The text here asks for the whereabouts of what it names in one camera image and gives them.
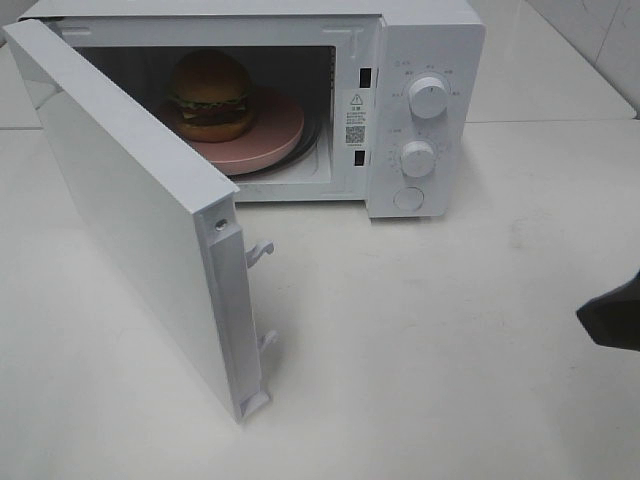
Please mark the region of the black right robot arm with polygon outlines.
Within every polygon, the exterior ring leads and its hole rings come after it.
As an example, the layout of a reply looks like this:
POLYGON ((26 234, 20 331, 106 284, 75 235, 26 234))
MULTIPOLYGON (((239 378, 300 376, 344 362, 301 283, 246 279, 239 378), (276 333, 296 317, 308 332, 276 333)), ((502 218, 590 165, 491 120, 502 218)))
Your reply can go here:
POLYGON ((582 305, 576 315, 591 339, 600 346, 639 351, 639 274, 582 305))

